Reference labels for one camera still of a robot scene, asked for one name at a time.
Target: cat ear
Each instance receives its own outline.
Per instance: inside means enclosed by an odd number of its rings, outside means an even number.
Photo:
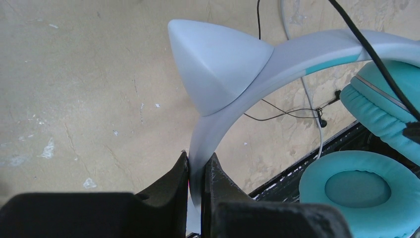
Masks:
[[[168,31],[182,82],[202,116],[239,97],[274,50],[251,35],[205,22],[172,20]]]

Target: concrete floor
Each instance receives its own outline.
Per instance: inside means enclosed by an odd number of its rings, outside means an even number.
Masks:
[[[198,113],[172,58],[167,23],[208,21],[258,35],[256,0],[1,0],[0,204],[28,191],[137,192],[188,150]],[[356,24],[420,39],[418,0],[341,0]],[[326,0],[286,0],[291,34],[343,28]],[[261,1],[262,39],[286,40],[277,0]],[[361,64],[307,77],[316,106],[333,99]],[[267,98],[307,107],[300,81]],[[258,103],[260,118],[277,112]],[[324,109],[329,138],[354,118]],[[312,119],[240,118],[217,149],[250,192],[315,149]]]

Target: thin black wire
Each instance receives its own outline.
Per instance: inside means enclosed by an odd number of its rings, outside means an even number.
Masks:
[[[382,60],[379,58],[378,54],[373,49],[372,45],[367,41],[367,39],[363,36],[351,18],[348,16],[346,11],[337,3],[336,0],[329,0],[329,2],[335,7],[337,12],[341,15],[343,20],[349,26],[350,30],[356,36],[356,38],[360,41],[362,46],[365,48],[367,53],[372,58],[373,62],[375,62],[376,66],[378,67],[379,71],[382,73],[383,77],[385,78],[388,85],[391,87],[392,91],[397,95],[397,97],[401,100],[401,102],[406,106],[406,108],[410,111],[410,113],[420,121],[420,113],[417,109],[411,104],[408,98],[404,95],[398,85],[395,83],[394,79],[392,78],[389,71],[386,69],[385,65],[383,64]]]
[[[258,21],[258,39],[261,40],[260,0],[257,1],[257,21]],[[265,100],[265,99],[262,99],[262,101],[265,102],[265,103],[267,103],[267,104],[269,104],[269,105],[271,105],[272,107],[276,108],[277,110],[279,110],[279,111],[281,111],[283,113],[282,114],[278,114],[278,115],[273,116],[273,117],[270,117],[270,118],[266,118],[266,119],[258,119],[258,118],[252,117],[252,116],[250,116],[250,115],[248,115],[246,113],[244,113],[244,115],[246,115],[247,117],[249,117],[251,119],[257,120],[257,121],[267,121],[267,120],[278,118],[278,117],[281,117],[281,116],[284,116],[284,115],[289,115],[289,116],[292,116],[294,118],[314,119],[314,118],[318,118],[318,117],[299,117],[299,116],[292,115],[290,113],[297,112],[297,111],[303,111],[303,110],[310,110],[310,111],[319,112],[320,115],[322,116],[322,109],[325,108],[326,106],[328,106],[328,104],[326,104],[323,107],[318,108],[318,109],[301,108],[301,109],[296,109],[296,110],[292,110],[292,111],[286,112],[286,111],[278,108],[276,105],[274,105],[274,104],[270,103],[269,101]]]

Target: white cable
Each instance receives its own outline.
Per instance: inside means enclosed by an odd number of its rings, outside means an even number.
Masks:
[[[289,33],[289,26],[286,23],[286,16],[284,14],[284,0],[279,0],[278,8],[279,8],[280,16],[281,16],[281,21],[283,23],[284,32],[286,33],[286,38],[287,38],[287,40],[290,40],[291,37],[290,37],[290,33]],[[305,89],[306,97],[308,98],[308,101],[309,101],[309,106],[312,109],[311,110],[312,111],[312,115],[314,116],[314,120],[315,120],[315,122],[316,122],[316,124],[318,126],[318,129],[319,129],[319,140],[320,140],[320,143],[319,143],[318,156],[316,157],[316,159],[319,159],[321,157],[322,144],[323,144],[323,135],[322,135],[321,124],[319,123],[318,115],[316,114],[316,112],[314,110],[314,106],[313,106],[313,103],[312,103],[311,96],[309,94],[309,89],[308,89],[308,87],[306,85],[306,81],[304,80],[303,77],[301,77],[301,81],[302,81],[302,84],[303,84],[303,88]]]

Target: headphones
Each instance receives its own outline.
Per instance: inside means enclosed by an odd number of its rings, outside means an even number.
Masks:
[[[190,20],[168,24],[173,56],[184,87],[200,113],[190,144],[190,192],[198,211],[204,167],[234,122],[259,100],[305,75],[371,60],[350,30],[329,30],[276,47],[224,26]],[[361,31],[420,109],[420,42]],[[341,95],[346,108],[370,131],[420,165],[420,144],[402,135],[416,121],[372,62]]]

